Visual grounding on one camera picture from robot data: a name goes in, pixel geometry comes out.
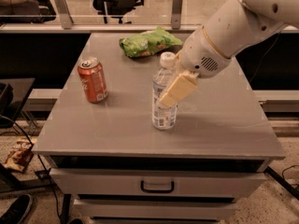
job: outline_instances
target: shoe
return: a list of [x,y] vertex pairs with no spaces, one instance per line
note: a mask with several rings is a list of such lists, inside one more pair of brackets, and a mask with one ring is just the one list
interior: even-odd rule
[[84,224],[84,222],[80,218],[75,218],[68,222],[68,224]]
[[32,201],[32,196],[28,194],[20,196],[0,217],[0,224],[21,224],[30,211]]

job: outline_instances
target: chip bag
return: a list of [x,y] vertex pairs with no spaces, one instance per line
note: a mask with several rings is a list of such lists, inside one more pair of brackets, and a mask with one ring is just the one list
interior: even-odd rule
[[20,138],[17,141],[17,145],[12,147],[4,167],[23,173],[34,156],[34,153],[31,151],[32,147],[26,138]]
[[162,27],[120,39],[120,46],[128,57],[150,56],[163,49],[182,44],[183,42],[180,39],[174,37]]

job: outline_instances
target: drawer handle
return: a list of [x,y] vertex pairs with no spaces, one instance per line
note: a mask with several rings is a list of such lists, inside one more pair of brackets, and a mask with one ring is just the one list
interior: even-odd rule
[[175,189],[175,182],[171,181],[170,183],[170,189],[169,190],[152,190],[152,189],[145,189],[144,188],[144,181],[141,181],[140,183],[140,188],[143,192],[147,192],[147,193],[171,193],[174,191]]

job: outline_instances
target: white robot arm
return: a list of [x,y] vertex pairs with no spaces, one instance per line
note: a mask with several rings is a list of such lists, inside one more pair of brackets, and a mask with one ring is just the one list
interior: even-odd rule
[[297,22],[299,0],[228,0],[185,41],[160,104],[174,105],[196,89],[198,77],[214,77],[243,49]]

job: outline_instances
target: soda can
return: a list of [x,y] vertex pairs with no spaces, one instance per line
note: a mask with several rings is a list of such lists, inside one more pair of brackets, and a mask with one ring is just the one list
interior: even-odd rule
[[98,103],[107,97],[103,65],[96,58],[83,61],[78,66],[78,74],[89,102]]

